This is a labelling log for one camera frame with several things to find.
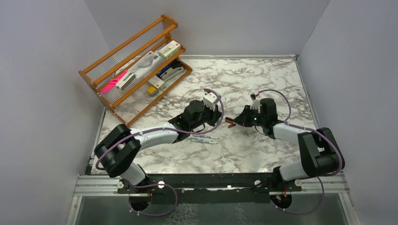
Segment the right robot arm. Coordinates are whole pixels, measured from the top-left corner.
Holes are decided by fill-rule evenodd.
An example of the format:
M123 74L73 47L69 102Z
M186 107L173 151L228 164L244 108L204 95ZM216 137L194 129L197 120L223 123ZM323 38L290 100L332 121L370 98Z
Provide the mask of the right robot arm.
M298 161L273 169L271 186L275 190L284 190L290 181L331 175L345 167L344 157L329 128L311 129L280 120L272 98L256 99L252 105L245 105L232 121L243 127L260 127L265 136L298 146Z

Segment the white pen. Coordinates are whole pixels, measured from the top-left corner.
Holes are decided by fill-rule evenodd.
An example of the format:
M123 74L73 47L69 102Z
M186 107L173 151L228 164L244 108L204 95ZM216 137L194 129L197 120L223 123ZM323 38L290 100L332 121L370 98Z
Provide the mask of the white pen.
M204 143L204 144L218 144L217 141L213 141L213 140L207 140L207 139L201 139L201 138L194 138L194 137L190 137L188 138L191 142L195 142L195 143Z
M210 136L210 135L192 135L192 136L200 137L200 138L206 138L206 139L215 139L215 140L219 139L218 137Z

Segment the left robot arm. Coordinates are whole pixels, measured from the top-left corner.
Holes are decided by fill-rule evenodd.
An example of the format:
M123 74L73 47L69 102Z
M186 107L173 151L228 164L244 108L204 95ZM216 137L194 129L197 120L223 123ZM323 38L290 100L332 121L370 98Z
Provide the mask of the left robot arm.
M173 144L195 134L195 129L206 124L213 129L223 117L220 100L193 100L183 113L168 122L150 128L130 129L117 125L94 149L98 158L96 169L106 171L109 177L121 177L135 192L147 188L147 174L133 161L144 149L161 144Z

